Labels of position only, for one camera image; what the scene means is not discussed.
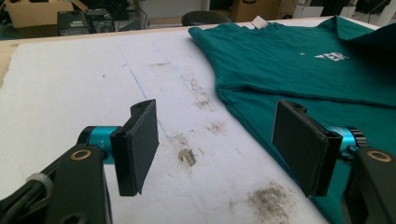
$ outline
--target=gold screw hole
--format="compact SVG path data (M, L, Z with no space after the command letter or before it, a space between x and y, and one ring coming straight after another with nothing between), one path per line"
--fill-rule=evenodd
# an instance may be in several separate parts
M376 161L383 161L383 162L390 162L392 161L392 158L380 151L368 151L367 155L369 155L371 158L375 159Z
M72 161L82 161L82 160L89 158L91 156L91 154L92 153L90 150L82 149L82 150L73 152L73 154L70 156L70 159Z

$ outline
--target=green t-shirt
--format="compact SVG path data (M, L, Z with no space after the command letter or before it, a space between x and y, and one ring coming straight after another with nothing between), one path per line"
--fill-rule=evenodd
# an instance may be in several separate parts
M396 23L373 32L333 17L317 27L230 23L189 33L214 68L220 100L291 176L271 143L280 99L325 127L357 127L371 147L396 154ZM342 223L349 171L338 161L328 195L313 199L334 223Z

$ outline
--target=white table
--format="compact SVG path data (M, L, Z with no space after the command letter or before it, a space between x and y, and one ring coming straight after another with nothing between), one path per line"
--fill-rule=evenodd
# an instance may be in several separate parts
M326 222L219 101L213 70L186 28L75 38L32 40L12 56L0 89L0 198L86 126L121 126L131 105L156 99L160 146L143 194L118 196L106 166L115 223ZM184 148L193 166L179 160Z

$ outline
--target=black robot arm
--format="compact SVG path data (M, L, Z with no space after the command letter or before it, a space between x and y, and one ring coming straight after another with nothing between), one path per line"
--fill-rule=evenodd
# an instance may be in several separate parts
M356 128L324 128L306 111L279 101L273 131L273 144L305 196L325 196L335 161L342 160L351 165L340 199L345 223L396 223L395 155L371 148Z
M115 164L120 195L135 196L158 145L155 100L133 105L122 127L87 127L75 146L0 202L0 223L112 223L104 162Z

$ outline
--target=black chair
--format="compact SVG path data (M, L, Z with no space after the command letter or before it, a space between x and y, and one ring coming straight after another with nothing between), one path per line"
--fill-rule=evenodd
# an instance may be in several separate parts
M231 19L213 11L192 11L181 18L183 26L230 23Z

